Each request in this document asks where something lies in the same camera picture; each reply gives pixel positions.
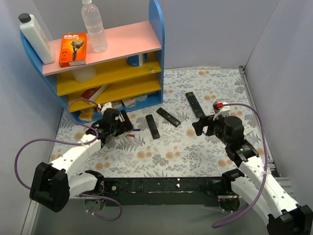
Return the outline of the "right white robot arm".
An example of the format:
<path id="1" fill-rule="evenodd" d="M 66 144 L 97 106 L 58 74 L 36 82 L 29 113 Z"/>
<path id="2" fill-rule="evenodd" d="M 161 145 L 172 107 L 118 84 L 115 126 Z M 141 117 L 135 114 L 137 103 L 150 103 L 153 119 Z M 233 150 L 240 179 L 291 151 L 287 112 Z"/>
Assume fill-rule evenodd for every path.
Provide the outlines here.
<path id="1" fill-rule="evenodd" d="M 300 205 L 277 182 L 257 150 L 245 139 L 244 126 L 238 117 L 213 116 L 200 118 L 192 126 L 196 135 L 207 127 L 207 136 L 216 136 L 225 144 L 235 170 L 223 174 L 222 191 L 240 195 L 263 220 L 270 235 L 309 235 L 313 225 L 313 211 Z"/>

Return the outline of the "large black remote control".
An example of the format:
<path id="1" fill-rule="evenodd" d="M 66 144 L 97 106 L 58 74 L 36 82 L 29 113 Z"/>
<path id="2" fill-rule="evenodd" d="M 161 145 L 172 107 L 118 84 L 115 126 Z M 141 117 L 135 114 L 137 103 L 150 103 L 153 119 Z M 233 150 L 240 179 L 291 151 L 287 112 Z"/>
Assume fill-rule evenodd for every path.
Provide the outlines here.
<path id="1" fill-rule="evenodd" d="M 197 118 L 204 117 L 205 113 L 203 112 L 203 110 L 202 110 L 202 108 L 201 108 L 201 106 L 200 106 L 196 96 L 194 95 L 194 93 L 193 92 L 188 92 L 188 93 L 185 94 L 185 96 L 186 96 L 186 98 L 187 98 L 187 100 L 188 100 L 188 102 L 189 102 L 189 104 L 190 104 L 190 106 L 191 106 L 195 116 Z"/>

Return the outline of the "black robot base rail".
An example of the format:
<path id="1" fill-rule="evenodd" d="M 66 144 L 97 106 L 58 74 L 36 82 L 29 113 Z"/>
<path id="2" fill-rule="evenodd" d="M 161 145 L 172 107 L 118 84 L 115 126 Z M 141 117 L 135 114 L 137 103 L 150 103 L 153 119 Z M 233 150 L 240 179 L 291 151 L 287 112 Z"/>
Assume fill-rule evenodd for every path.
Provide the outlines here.
<path id="1" fill-rule="evenodd" d="M 236 211 L 240 198 L 222 177 L 101 178 L 89 197 L 105 196 L 123 206 L 204 205 Z"/>

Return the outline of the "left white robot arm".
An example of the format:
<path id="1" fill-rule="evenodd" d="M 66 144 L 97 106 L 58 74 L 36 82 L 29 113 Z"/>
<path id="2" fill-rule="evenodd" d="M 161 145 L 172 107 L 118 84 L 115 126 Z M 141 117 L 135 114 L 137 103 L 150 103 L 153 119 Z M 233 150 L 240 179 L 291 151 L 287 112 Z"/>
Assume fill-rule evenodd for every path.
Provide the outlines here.
<path id="1" fill-rule="evenodd" d="M 86 170 L 78 176 L 74 173 L 113 137 L 125 134 L 133 127 L 125 110 L 107 108 L 102 118 L 91 125 L 73 148 L 56 160 L 36 167 L 30 199 L 59 212 L 72 197 L 82 193 L 91 197 L 100 195 L 105 189 L 101 173 L 94 170 Z"/>

